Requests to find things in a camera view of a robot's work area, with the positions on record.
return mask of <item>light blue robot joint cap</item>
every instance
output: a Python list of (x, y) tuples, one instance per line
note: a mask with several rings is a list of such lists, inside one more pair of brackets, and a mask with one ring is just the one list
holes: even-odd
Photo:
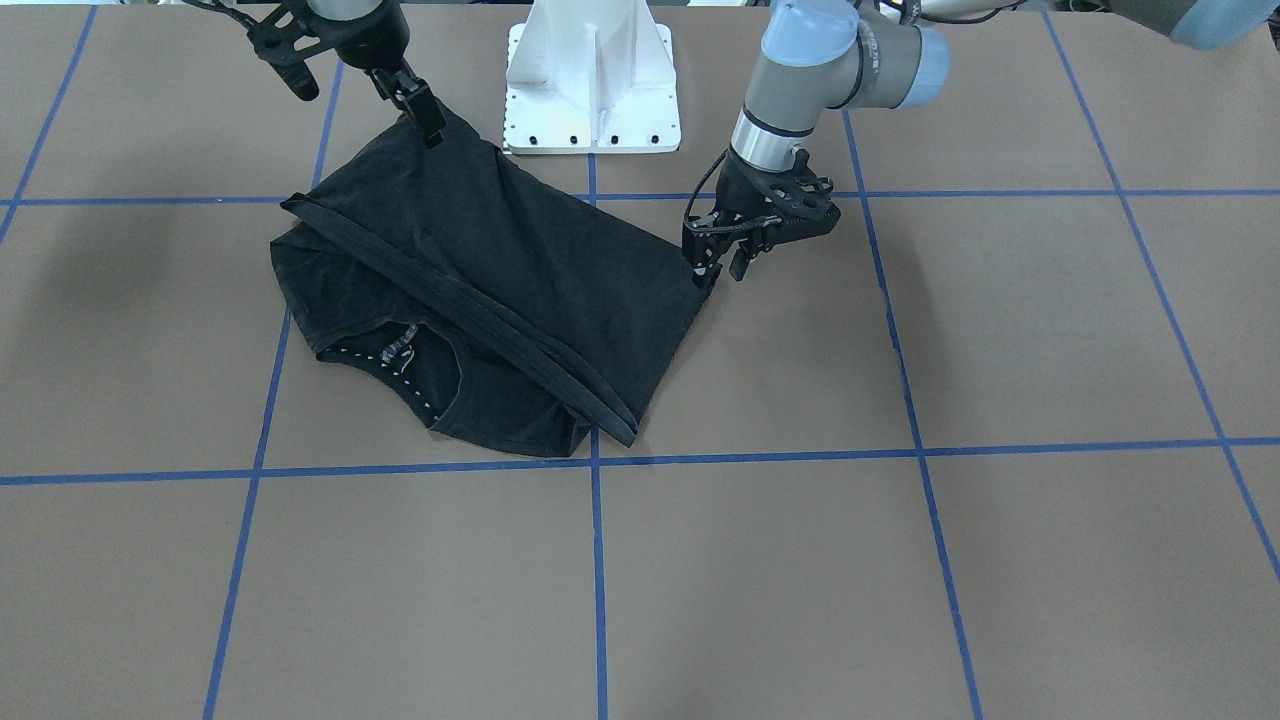
[(858, 10), (847, 0), (774, 0), (760, 50), (780, 65), (812, 68), (858, 42)]
[(911, 88), (906, 91), (906, 97), (899, 108), (919, 108), (928, 105), (942, 92), (942, 86), (947, 83), (951, 74), (951, 46), (941, 32), (929, 28), (920, 28), (920, 68), (915, 72)]
[(1198, 0), (1169, 38), (1197, 50), (1226, 47), (1266, 22), (1276, 0)]

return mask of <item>grid line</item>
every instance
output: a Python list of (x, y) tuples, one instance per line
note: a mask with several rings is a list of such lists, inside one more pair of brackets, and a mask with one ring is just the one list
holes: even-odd
[[(599, 205), (595, 152), (586, 155), (586, 201)], [(604, 497), (602, 488), (600, 428), (591, 428), (591, 557), (595, 578), (595, 716), (609, 720), (609, 643), (604, 588)]]
[(1226, 464), (1231, 469), (1231, 477), (1235, 479), (1236, 488), (1240, 491), (1240, 498), (1244, 501), (1244, 506), (1253, 520), (1253, 527), (1258, 533), (1258, 539), (1262, 542), (1262, 548), (1267, 555), (1267, 560), (1271, 562), (1271, 571), (1275, 574), (1276, 579), (1280, 580), (1280, 557), (1276, 556), (1276, 548), (1271, 543), (1271, 537), (1267, 534), (1266, 525), (1262, 523), (1262, 515), (1258, 512), (1257, 503), (1253, 501), (1253, 495), (1249, 492), (1249, 486), (1244, 480), (1244, 474), (1240, 471), (1240, 466), (1235, 461), (1235, 452), (1231, 450), (1231, 445), (1226, 441), (1226, 432), (1222, 429), (1222, 421), (1219, 418), (1217, 410), (1213, 407), (1212, 398), (1210, 398), (1208, 388), (1201, 375), (1199, 366), (1196, 364), (1196, 357), (1192, 355), (1190, 343), (1187, 341), (1187, 336), (1183, 333), (1183, 328), (1178, 322), (1178, 315), (1174, 313), (1174, 306), (1169, 300), (1169, 293), (1165, 292), (1165, 286), (1160, 279), (1160, 272), (1156, 268), (1155, 259), (1151, 256), (1151, 250), (1147, 247), (1147, 241), (1142, 234), (1142, 228), (1138, 225), (1138, 219), (1133, 213), (1129, 196), (1125, 192), (1124, 184), (1120, 183), (1120, 176), (1116, 173), (1115, 164), (1111, 161), (1111, 154), (1107, 152), (1107, 146), (1102, 141), (1102, 133), (1098, 131), (1097, 122), (1094, 122), (1093, 111), (1089, 110), (1089, 104), (1085, 101), (1084, 92), (1080, 90), (1080, 83), (1075, 77), (1075, 70), (1071, 68), (1071, 61), (1066, 56), (1066, 49), (1062, 46), (1061, 38), (1053, 28), (1053, 20), (1050, 19), (1048, 13), (1044, 13), (1043, 18), (1044, 27), (1048, 29), (1050, 38), (1053, 41), (1053, 47), (1057, 50), (1057, 55), (1062, 60), (1062, 69), (1066, 72), (1066, 77), (1071, 83), (1071, 90), (1075, 92), (1075, 99), (1080, 104), (1080, 111), (1084, 114), (1084, 119), (1089, 126), (1089, 132), (1093, 133), (1093, 140), (1098, 146), (1098, 152), (1102, 155), (1102, 161), (1107, 168), (1107, 174), (1111, 176), (1111, 183), (1115, 186), (1116, 197), (1119, 197), (1120, 205), (1124, 208), (1125, 218), (1129, 222), (1129, 229), (1133, 231), (1134, 241), (1137, 241), (1138, 250), (1142, 252), (1142, 259), (1147, 265), (1147, 273), (1151, 275), (1152, 286), (1156, 288), (1156, 295), (1160, 297), (1160, 304), (1165, 310), (1166, 318), (1169, 319), (1169, 325), (1172, 328), (1174, 337), (1178, 340), (1178, 347), (1183, 354), (1183, 359), (1187, 361), (1187, 368), (1192, 374), (1192, 379), (1196, 382), (1196, 389), (1199, 392), (1201, 402), (1204, 405), (1204, 411), (1208, 414), (1210, 423), (1213, 425), (1213, 433), (1217, 436), (1219, 445), (1222, 448), (1222, 455), (1226, 457)]
[(67, 63), (63, 82), (58, 86), (58, 94), (54, 95), (54, 102), (49, 106), (44, 124), (40, 126), (40, 135), (36, 136), (36, 143), (31, 147), (31, 155), (27, 156), (27, 164), (22, 169), (22, 177), (18, 178), (18, 187), (13, 191), (13, 199), (8, 202), (4, 220), (0, 220), (0, 242), (4, 242), (5, 236), (9, 234), (13, 218), (18, 213), (18, 206), (22, 205), (22, 193), (26, 192), (27, 183), (31, 182), (31, 174), (36, 170), (36, 163), (40, 161), (40, 151), (45, 149), (45, 141), (49, 140), (49, 131), (54, 127), (54, 119), (58, 118), (58, 110), (61, 109), (63, 100), (67, 97), (67, 90), (76, 76), (76, 68), (79, 67), (81, 58), (84, 55), (84, 45), (88, 42), (88, 33), (93, 29), (93, 18), (96, 17), (97, 5), (93, 5), (88, 9), (88, 15), (84, 17), (84, 26), (81, 28), (79, 38), (76, 41), (76, 50), (72, 53), (72, 59)]
[(209, 197), (36, 197), (23, 199), (19, 205), (244, 205), (283, 202), (283, 195), (243, 195)]
[[(1233, 447), (1280, 447), (1280, 437), (1226, 438)], [(1088, 443), (991, 445), (928, 447), (920, 452), (927, 457), (989, 456), (989, 455), (1070, 455), (1082, 452), (1125, 452), (1187, 448), (1217, 448), (1216, 438), (1115, 441)], [(915, 457), (914, 447), (884, 450), (831, 450), (792, 452), (726, 452), (718, 455), (635, 455), (600, 457), (600, 468), (637, 465), (732, 465), (745, 462), (820, 462)], [(297, 479), (316, 477), (360, 475), (411, 475), (439, 473), (492, 473), (590, 468), (590, 459), (562, 460), (479, 460), (454, 462), (417, 462), (397, 465), (317, 465), (291, 468), (253, 468), (221, 470), (159, 470), (141, 473), (83, 473), (45, 475), (0, 475), (0, 487), (58, 486), (90, 483), (188, 482), (246, 479), (255, 474), (261, 479)]]
[(964, 629), (964, 616), (960, 612), (960, 598), (956, 593), (955, 579), (951, 574), (951, 557), (947, 553), (946, 536), (942, 532), (942, 519), (938, 516), (938, 502), (933, 495), (933, 479), (929, 477), (929, 461), (924, 454), (924, 439), (920, 436), (920, 423), (915, 414), (915, 401), (911, 397), (911, 380), (906, 372), (906, 356), (902, 354), (902, 343), (897, 334), (897, 322), (893, 319), (893, 300), (888, 288), (888, 278), (884, 274), (884, 263), (879, 251), (879, 242), (876, 237), (876, 220), (872, 218), (870, 199), (867, 196), (867, 181), (863, 177), (863, 164), (858, 158), (858, 141), (854, 137), (854, 124), (849, 118), (849, 110), (841, 110), (845, 120), (845, 136), (849, 141), (849, 155), (854, 163), (854, 177), (858, 181), (859, 200), (863, 206), (863, 220), (867, 224), (867, 241), (870, 246), (872, 260), (876, 264), (876, 281), (879, 283), (881, 293), (884, 296), (884, 320), (888, 325), (890, 341), (893, 345), (893, 354), (897, 356), (897, 370), (902, 382), (902, 401), (906, 406), (906, 419), (911, 425), (911, 442), (915, 445), (915, 461), (920, 470), (920, 483), (924, 489), (924, 501), (929, 509), (929, 524), (933, 529), (933, 543), (938, 553), (938, 565), (942, 570), (942, 584), (947, 593), (947, 605), (951, 609), (951, 625), (956, 634), (956, 647), (960, 652), (960, 665), (964, 670), (965, 687), (969, 689), (969, 705), (973, 710), (974, 720), (983, 720), (982, 697), (978, 693), (978, 678), (973, 670), (973, 659), (969, 655), (969, 639)]
[[(338, 108), (338, 94), (342, 90), (343, 63), (338, 63), (333, 74), (333, 87), (329, 91), (329, 106), (325, 109), (324, 127), (320, 131), (320, 147), (316, 150), (316, 163), (312, 172), (312, 186), (320, 183), (324, 173), (324, 159), (329, 146), (329, 133), (333, 129), (333, 117)], [(223, 605), (223, 620), (218, 630), (218, 644), (214, 648), (214, 664), (209, 673), (209, 691), (205, 694), (204, 720), (212, 720), (218, 707), (218, 691), (221, 684), (223, 662), (227, 660), (227, 643), (230, 639), (232, 621), (236, 616), (236, 600), (239, 596), (241, 575), (244, 570), (244, 555), (248, 551), (250, 530), (253, 527), (253, 509), (257, 506), (257, 491), (262, 479), (262, 465), (266, 462), (266, 448), (271, 437), (271, 420), (275, 415), (275, 398), (280, 388), (280, 375), (284, 373), (284, 354), (289, 343), (289, 310), (285, 307), (280, 322), (280, 334), (275, 343), (275, 361), (271, 366), (271, 379), (268, 383), (266, 401), (262, 409), (262, 432), (259, 436), (253, 454), (253, 474), (244, 495), (244, 512), (241, 516), (241, 530), (236, 541), (236, 557), (232, 561), (230, 580), (227, 587), (227, 601)]]
[[(1115, 190), (868, 190), (867, 196), (879, 197), (1115, 197)], [(1244, 188), (1125, 188), (1128, 197), (1280, 197), (1280, 188), (1272, 187), (1244, 187)], [(594, 196), (590, 192), (572, 193), (573, 197), (590, 201), (655, 201), (655, 200), (689, 200), (687, 192), (599, 192)], [(856, 200), (861, 197), (858, 191), (835, 191), (832, 197)], [(714, 200), (714, 192), (699, 192), (698, 200)], [(0, 199), (0, 205), (12, 206), (77, 206), (77, 205), (252, 205), (252, 204), (279, 204), (285, 200), (283, 195), (241, 195), (241, 196), (186, 196), (186, 197), (22, 197), (17, 201)]]

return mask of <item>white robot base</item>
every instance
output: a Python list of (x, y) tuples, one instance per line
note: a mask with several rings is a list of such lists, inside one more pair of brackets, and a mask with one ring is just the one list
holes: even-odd
[(507, 40), (503, 142), (518, 155), (671, 152), (671, 29), (644, 0), (535, 0)]

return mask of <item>black cable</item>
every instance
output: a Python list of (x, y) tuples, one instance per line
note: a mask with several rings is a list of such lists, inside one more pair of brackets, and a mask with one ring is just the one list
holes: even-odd
[(716, 161), (712, 163), (712, 167), (708, 168), (705, 173), (703, 173), (703, 179), (698, 181), (698, 186), (694, 187), (694, 193), (689, 196), (689, 204), (685, 205), (685, 220), (684, 220), (685, 227), (698, 234), (735, 234), (735, 233), (753, 231), (755, 228), (776, 225), (780, 222), (782, 222), (782, 219), (778, 218), (777, 215), (765, 215), (763, 218), (755, 218), (751, 220), (746, 220), (744, 223), (739, 223), (736, 225), (695, 227), (692, 224), (691, 219), (694, 217), (692, 215), (694, 201), (698, 200), (698, 193), (703, 191), (703, 186), (707, 184), (707, 181), (709, 181), (710, 177), (716, 173), (716, 168), (721, 167), (721, 163), (723, 163), (724, 158), (727, 156), (728, 156), (728, 150), (721, 152), (719, 158), (716, 158)]
[(253, 29), (257, 26), (257, 20), (253, 19), (253, 15), (250, 15), (248, 13), (242, 13), (234, 8), (228, 8), (227, 5), (221, 4), (221, 0), (210, 0), (209, 3), (200, 3), (198, 0), (182, 0), (182, 1), (186, 3), (187, 5), (191, 5), (192, 8), (200, 8), (201, 10), (209, 10), (212, 13), (221, 13), (228, 18), (232, 18), (239, 24), (244, 26), (244, 29)]
[[(883, 3), (884, 5), (888, 5), (890, 8), (893, 8), (899, 13), (904, 13), (905, 12), (905, 9), (902, 8), (902, 5), (900, 3), (895, 3), (893, 0), (879, 0), (879, 1)], [(925, 20), (925, 22), (931, 22), (931, 23), (948, 24), (948, 26), (975, 26), (978, 23), (984, 23), (984, 22), (989, 20), (991, 18), (995, 18), (996, 15), (998, 15), (1000, 13), (1004, 13), (1005, 10), (1012, 10), (1014, 8), (1016, 8), (1019, 5), (1023, 5), (1025, 3), (1027, 3), (1027, 0), (1016, 0), (1015, 3), (1010, 3), (1009, 5), (1004, 5), (1004, 6), (996, 8), (995, 10), (987, 13), (986, 15), (977, 17), (977, 18), (959, 18), (959, 19), (957, 18), (943, 18), (943, 17), (940, 17), (940, 15), (932, 15), (929, 13), (920, 13), (920, 19)]]

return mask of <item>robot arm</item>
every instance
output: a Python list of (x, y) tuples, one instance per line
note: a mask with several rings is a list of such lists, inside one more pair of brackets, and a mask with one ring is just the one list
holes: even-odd
[[(404, 61), (408, 24), (399, 0), (280, 0), (261, 22), (221, 0), (183, 1), (244, 26), (259, 58), (302, 100), (319, 95), (306, 60), (335, 50), (404, 111), (429, 147), (440, 142), (444, 118), (435, 96)], [(682, 246), (694, 282), (713, 283), (735, 243), (730, 274), (741, 279), (760, 252), (835, 228), (840, 210), (831, 202), (831, 181), (809, 169), (809, 137), (824, 109), (913, 108), (937, 96), (950, 51), (941, 33), (918, 22), (982, 22), (1023, 1), (773, 0), (730, 147), (698, 184), (723, 164), (716, 205), (692, 217), (690, 199), (685, 210)], [(1094, 0), (1201, 50), (1240, 40), (1277, 1)], [(300, 49), (306, 38), (315, 41)]]
[[(1175, 42), (1210, 50), (1262, 24), (1277, 0), (1096, 1)], [(682, 250), (694, 282), (716, 282), (719, 258), (733, 243), (730, 274), (742, 279), (760, 252), (831, 232), (840, 210), (829, 199), (831, 182), (808, 167), (809, 137), (824, 109), (913, 108), (938, 95), (950, 69), (947, 44), (916, 22), (980, 22), (1020, 4), (774, 0), (730, 149), (708, 173), (723, 163), (716, 205), (694, 217), (691, 199), (685, 211)], [(973, 13), (984, 14), (965, 18)]]
[[(440, 142), (444, 115), (426, 81), (404, 61), (408, 23), (399, 0), (280, 0), (261, 22), (220, 0), (183, 0), (188, 5), (234, 18), (246, 29), (253, 51), (275, 69), (302, 100), (320, 94), (307, 59), (334, 50), (342, 61), (365, 70), (383, 100), (401, 109), (428, 147)], [(314, 42), (298, 47), (305, 38)]]

